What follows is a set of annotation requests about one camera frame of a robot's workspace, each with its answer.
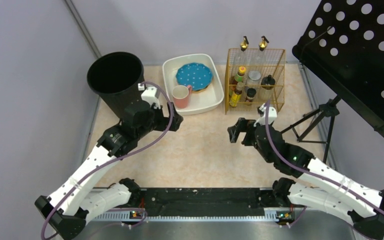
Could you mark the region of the yellow polka dot plate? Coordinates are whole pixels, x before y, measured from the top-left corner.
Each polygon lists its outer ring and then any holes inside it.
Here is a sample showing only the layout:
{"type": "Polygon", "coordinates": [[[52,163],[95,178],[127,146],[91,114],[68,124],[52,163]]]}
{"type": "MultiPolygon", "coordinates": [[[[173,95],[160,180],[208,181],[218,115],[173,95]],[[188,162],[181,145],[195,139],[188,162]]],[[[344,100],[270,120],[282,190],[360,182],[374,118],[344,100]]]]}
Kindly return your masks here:
{"type": "Polygon", "coordinates": [[[208,87],[210,86],[212,84],[212,81],[210,81],[205,87],[203,87],[203,88],[201,88],[201,89],[199,89],[199,90],[193,90],[192,91],[192,93],[193,94],[197,94],[197,93],[201,93],[201,92],[203,92],[203,91],[205,91],[206,89],[208,89],[208,87]]]}

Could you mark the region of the blue polka dot plate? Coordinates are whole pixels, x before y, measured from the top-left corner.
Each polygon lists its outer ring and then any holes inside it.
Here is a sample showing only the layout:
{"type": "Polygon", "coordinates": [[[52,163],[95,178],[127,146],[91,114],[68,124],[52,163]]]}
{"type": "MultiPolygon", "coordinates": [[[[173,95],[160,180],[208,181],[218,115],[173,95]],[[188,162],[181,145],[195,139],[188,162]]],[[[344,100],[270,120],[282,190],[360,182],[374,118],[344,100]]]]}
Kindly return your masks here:
{"type": "Polygon", "coordinates": [[[176,82],[183,86],[192,86],[192,90],[204,88],[213,79],[213,73],[203,63],[191,62],[181,66],[175,75],[176,82]]]}

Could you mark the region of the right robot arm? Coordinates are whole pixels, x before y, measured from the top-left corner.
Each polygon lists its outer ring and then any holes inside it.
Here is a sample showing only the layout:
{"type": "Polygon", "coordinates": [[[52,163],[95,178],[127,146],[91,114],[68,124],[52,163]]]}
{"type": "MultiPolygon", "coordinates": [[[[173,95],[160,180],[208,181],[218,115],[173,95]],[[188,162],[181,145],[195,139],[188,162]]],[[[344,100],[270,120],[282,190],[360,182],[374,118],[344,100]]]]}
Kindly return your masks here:
{"type": "Polygon", "coordinates": [[[254,147],[266,162],[287,175],[273,184],[281,206],[319,210],[343,220],[368,239],[384,238],[384,189],[366,187],[337,172],[311,152],[286,142],[279,131],[261,120],[241,117],[227,132],[232,143],[245,133],[242,145],[254,147]]]}

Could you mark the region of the glass oil bottle gold spout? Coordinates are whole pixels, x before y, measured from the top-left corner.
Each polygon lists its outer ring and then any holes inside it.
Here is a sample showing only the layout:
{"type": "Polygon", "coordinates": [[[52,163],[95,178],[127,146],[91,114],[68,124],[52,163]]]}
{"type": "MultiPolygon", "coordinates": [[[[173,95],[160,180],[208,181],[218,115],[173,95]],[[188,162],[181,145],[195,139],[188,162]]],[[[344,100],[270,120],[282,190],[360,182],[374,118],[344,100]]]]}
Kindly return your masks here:
{"type": "Polygon", "coordinates": [[[266,59],[266,48],[269,44],[269,41],[268,39],[263,35],[261,37],[261,42],[259,43],[258,47],[259,47],[259,50],[258,50],[258,53],[256,55],[256,64],[259,66],[259,65],[263,65],[264,62],[265,62],[265,59],[266,59]]]}

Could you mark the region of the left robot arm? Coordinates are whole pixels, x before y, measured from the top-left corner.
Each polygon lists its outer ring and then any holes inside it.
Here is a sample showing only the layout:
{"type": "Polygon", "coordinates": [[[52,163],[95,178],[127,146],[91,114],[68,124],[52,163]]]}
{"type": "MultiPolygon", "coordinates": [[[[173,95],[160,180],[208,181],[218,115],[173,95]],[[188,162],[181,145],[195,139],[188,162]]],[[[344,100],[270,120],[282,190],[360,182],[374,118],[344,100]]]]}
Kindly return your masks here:
{"type": "Polygon", "coordinates": [[[50,195],[39,196],[34,205],[45,222],[40,237],[45,240],[48,226],[55,231],[50,236],[73,240],[85,226],[100,214],[127,204],[136,196],[132,179],[88,197],[96,183],[119,161],[138,154],[161,140],[169,131],[175,132],[183,121],[174,104],[167,102],[168,116],[163,107],[144,100],[132,102],[126,116],[107,128],[80,167],[50,195]]]}

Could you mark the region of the glass bottle brown contents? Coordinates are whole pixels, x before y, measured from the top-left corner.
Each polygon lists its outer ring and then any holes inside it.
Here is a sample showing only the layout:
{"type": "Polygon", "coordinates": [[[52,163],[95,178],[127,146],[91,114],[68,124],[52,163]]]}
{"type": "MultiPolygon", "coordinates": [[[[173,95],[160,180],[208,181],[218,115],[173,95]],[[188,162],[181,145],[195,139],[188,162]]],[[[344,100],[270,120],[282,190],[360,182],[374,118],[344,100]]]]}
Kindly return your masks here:
{"type": "Polygon", "coordinates": [[[247,62],[246,50],[248,49],[249,41],[246,35],[243,36],[243,40],[240,43],[239,51],[234,56],[233,64],[236,66],[243,66],[247,62]]]}

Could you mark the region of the black lid glass jar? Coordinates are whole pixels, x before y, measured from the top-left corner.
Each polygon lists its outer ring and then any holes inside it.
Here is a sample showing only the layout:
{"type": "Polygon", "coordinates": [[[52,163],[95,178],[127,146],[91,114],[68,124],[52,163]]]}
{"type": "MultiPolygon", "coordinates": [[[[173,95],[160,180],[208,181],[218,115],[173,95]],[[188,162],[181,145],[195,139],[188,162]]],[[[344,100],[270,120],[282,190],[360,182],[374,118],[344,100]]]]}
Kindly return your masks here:
{"type": "Polygon", "coordinates": [[[271,74],[262,78],[260,97],[263,102],[270,100],[276,85],[276,80],[271,74]]]}

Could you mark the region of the small yellow label bottle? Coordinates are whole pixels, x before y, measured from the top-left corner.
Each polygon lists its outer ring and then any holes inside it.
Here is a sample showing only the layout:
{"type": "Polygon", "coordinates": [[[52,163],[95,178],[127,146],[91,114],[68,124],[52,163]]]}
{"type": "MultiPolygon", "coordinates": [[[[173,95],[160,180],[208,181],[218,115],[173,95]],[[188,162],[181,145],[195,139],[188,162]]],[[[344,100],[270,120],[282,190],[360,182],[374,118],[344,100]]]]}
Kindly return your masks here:
{"type": "Polygon", "coordinates": [[[237,107],[238,102],[240,101],[241,95],[243,93],[243,88],[244,88],[243,82],[238,82],[237,85],[235,86],[229,101],[229,105],[232,108],[237,107]]]}

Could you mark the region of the small black cap spice jar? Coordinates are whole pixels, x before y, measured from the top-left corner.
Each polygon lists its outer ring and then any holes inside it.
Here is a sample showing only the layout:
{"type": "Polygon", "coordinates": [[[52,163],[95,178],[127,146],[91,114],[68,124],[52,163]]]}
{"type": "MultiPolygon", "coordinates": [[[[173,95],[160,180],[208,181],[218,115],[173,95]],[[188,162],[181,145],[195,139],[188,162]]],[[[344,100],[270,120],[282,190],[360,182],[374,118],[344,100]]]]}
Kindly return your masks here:
{"type": "Polygon", "coordinates": [[[251,106],[252,105],[252,102],[254,101],[254,98],[256,96],[256,89],[255,88],[249,88],[247,91],[246,91],[246,97],[245,97],[245,104],[247,106],[251,106]]]}

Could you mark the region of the pink mug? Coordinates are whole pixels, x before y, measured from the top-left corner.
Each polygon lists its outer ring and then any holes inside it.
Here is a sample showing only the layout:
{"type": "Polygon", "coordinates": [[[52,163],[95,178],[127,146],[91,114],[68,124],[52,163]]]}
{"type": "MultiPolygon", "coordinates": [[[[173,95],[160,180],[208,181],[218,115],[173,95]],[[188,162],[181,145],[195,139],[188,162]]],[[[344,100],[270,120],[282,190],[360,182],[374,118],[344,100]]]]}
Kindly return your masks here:
{"type": "Polygon", "coordinates": [[[171,95],[176,108],[184,109],[190,104],[192,90],[191,85],[177,85],[172,89],[171,95]]]}

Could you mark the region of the silver lid glass jar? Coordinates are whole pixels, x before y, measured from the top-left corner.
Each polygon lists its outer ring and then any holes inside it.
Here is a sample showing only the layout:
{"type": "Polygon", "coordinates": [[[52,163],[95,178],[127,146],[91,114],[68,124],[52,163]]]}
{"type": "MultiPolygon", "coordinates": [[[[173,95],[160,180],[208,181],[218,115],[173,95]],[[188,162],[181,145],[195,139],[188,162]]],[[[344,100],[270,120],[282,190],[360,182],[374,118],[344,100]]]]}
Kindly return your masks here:
{"type": "Polygon", "coordinates": [[[250,70],[246,80],[248,88],[258,89],[261,84],[262,74],[258,70],[250,70]]]}

